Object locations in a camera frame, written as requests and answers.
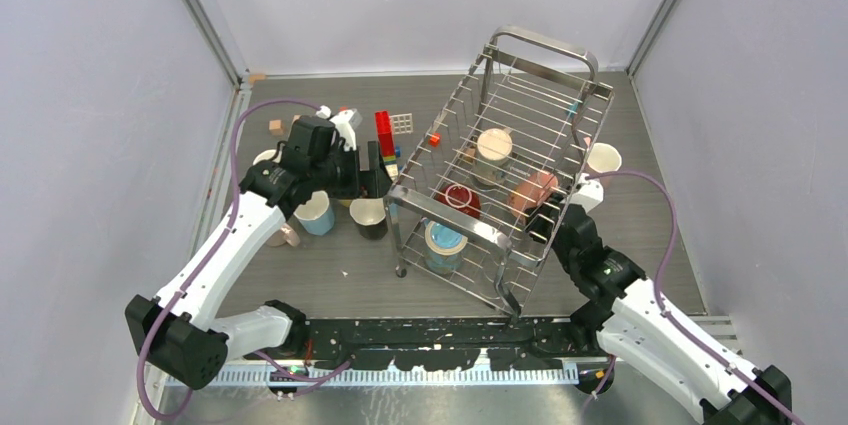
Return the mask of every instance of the cup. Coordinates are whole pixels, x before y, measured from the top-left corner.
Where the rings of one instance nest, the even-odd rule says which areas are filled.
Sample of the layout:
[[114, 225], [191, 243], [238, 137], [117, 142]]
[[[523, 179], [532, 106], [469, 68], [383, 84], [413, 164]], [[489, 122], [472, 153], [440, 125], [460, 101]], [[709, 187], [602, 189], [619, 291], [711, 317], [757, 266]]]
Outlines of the cup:
[[265, 245], [269, 247], [280, 247], [287, 243], [292, 247], [300, 245], [300, 236], [288, 223], [274, 232], [274, 234], [271, 235], [271, 237], [265, 242]]
[[427, 268], [439, 275], [456, 271], [462, 264], [461, 252], [468, 244], [468, 237], [438, 222], [430, 221], [424, 229]]
[[541, 205], [557, 187], [559, 187], [559, 179], [553, 173], [538, 171], [530, 175], [530, 178], [515, 187], [510, 195], [507, 203], [510, 213], [515, 218], [523, 218], [522, 213], [525, 210]]
[[[615, 147], [608, 143], [595, 142], [589, 151], [586, 168], [589, 174], [618, 171], [621, 168], [621, 154], [618, 153]], [[612, 177], [604, 177], [598, 180], [604, 189], [606, 189], [609, 187], [611, 179]]]
[[[271, 150], [265, 150], [264, 152], [260, 153], [259, 155], [256, 156], [256, 158], [253, 159], [253, 164], [256, 165], [257, 163], [261, 162], [262, 160], [271, 160], [271, 157], [273, 157], [276, 153], [277, 153], [277, 149], [275, 149], [275, 148], [272, 148]], [[279, 156], [274, 160], [274, 163], [280, 163], [280, 157]]]
[[511, 129], [490, 128], [477, 138], [475, 179], [483, 185], [500, 185], [506, 180], [506, 164], [512, 153]]
[[480, 197], [465, 185], [452, 183], [442, 187], [441, 193], [436, 194], [436, 200], [466, 215], [480, 218]]
[[327, 192], [313, 193], [308, 202], [297, 207], [294, 216], [300, 220], [304, 230], [312, 235], [325, 235], [336, 223], [336, 216], [333, 214]]
[[350, 217], [368, 240], [379, 240], [389, 231], [382, 198], [357, 198], [350, 204]]

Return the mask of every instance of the dish rack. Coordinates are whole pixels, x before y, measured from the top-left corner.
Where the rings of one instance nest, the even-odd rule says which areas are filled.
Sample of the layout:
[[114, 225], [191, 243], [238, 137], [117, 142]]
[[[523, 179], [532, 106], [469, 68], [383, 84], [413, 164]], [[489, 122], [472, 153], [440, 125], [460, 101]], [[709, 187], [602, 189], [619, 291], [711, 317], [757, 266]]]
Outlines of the dish rack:
[[[530, 53], [543, 49], [579, 61], [588, 73], [581, 78], [507, 53], [498, 44], [501, 37], [530, 44], [522, 45]], [[555, 235], [613, 100], [612, 88], [595, 80], [597, 69], [591, 53], [529, 30], [506, 26], [492, 35], [385, 197], [399, 277], [407, 275], [409, 266], [417, 267], [496, 310], [520, 315], [551, 249], [551, 241], [525, 231], [527, 222], [548, 220], [550, 236]], [[502, 183], [480, 181], [473, 165], [477, 138], [491, 128], [509, 130], [513, 143], [498, 170]], [[539, 204], [553, 213], [528, 216], [511, 207], [509, 198], [539, 171], [557, 177], [554, 191], [565, 199]], [[479, 195], [479, 219], [436, 200], [450, 184]], [[428, 220], [468, 238], [460, 265], [448, 274], [425, 264]]]

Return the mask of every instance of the wire shelf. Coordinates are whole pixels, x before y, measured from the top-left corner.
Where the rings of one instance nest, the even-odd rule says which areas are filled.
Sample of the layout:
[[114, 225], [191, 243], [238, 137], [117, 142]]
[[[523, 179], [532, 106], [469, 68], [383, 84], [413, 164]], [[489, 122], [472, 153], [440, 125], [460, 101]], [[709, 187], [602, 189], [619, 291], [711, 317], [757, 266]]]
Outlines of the wire shelf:
[[[509, 54], [498, 46], [501, 36], [579, 60], [586, 65], [588, 78]], [[399, 276], [405, 276], [411, 265], [494, 309], [520, 314], [551, 248], [545, 237], [526, 232], [528, 225], [547, 220], [553, 230], [551, 236], [556, 232], [571, 199], [575, 177], [582, 171], [612, 103], [612, 88], [595, 81], [596, 70], [597, 62], [588, 52], [527, 30], [503, 27], [492, 36], [386, 196]], [[490, 129], [507, 132], [509, 138], [503, 140], [511, 146], [507, 158], [497, 163], [485, 161], [483, 167], [478, 163], [481, 150], [477, 141]], [[480, 147], [488, 146], [481, 142]], [[540, 174], [556, 179], [540, 184], [532, 178]], [[437, 200], [440, 196], [447, 200], [445, 190], [450, 185], [474, 191], [480, 205], [469, 205], [466, 212], [479, 218]], [[551, 193], [565, 199], [540, 200], [540, 194]], [[540, 209], [548, 207], [546, 212], [552, 213], [531, 216], [528, 203]], [[414, 214], [414, 225], [406, 234], [401, 233], [403, 218], [399, 214], [404, 211], [399, 208]], [[429, 220], [468, 238], [459, 252], [458, 266], [445, 274], [426, 264], [424, 235]]]

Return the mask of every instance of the rack handle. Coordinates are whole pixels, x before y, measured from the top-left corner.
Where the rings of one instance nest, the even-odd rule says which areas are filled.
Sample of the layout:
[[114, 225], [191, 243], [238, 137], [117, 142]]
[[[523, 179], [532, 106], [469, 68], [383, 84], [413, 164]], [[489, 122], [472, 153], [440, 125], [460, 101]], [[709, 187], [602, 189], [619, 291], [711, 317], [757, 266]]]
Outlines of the rack handle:
[[515, 25], [504, 25], [503, 27], [495, 30], [495, 33], [492, 34], [492, 38], [489, 40], [489, 43], [493, 47], [497, 46], [498, 38], [503, 36], [512, 37], [517, 40], [521, 40], [522, 42], [542, 47], [545, 50], [550, 50], [551, 52], [579, 60], [589, 69], [589, 81], [595, 81], [595, 74], [598, 72], [598, 59], [592, 55], [592, 52], [584, 48], [580, 48], [554, 38], [549, 38], [540, 33]]

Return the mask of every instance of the wire rack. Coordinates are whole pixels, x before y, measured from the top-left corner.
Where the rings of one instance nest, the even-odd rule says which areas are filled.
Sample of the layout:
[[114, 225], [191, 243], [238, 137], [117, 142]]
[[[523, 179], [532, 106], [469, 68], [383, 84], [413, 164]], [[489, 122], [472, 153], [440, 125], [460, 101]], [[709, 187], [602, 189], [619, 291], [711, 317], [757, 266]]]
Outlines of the wire rack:
[[[582, 62], [588, 73], [584, 78], [507, 53], [498, 45], [504, 36]], [[518, 27], [495, 32], [386, 195], [398, 276], [417, 267], [496, 310], [520, 315], [551, 248], [544, 236], [526, 232], [528, 225], [547, 220], [554, 235], [613, 100], [612, 88], [596, 82], [596, 73], [597, 61], [584, 50]], [[509, 158], [496, 169], [496, 181], [475, 167], [477, 139], [492, 128], [508, 130], [512, 142]], [[510, 197], [537, 172], [553, 174], [557, 186], [552, 191], [565, 199], [544, 201], [539, 207], [553, 213], [531, 216]], [[479, 196], [480, 207], [473, 207], [479, 219], [437, 200], [451, 184], [467, 186]], [[425, 263], [429, 220], [468, 238], [459, 265], [446, 274]]]

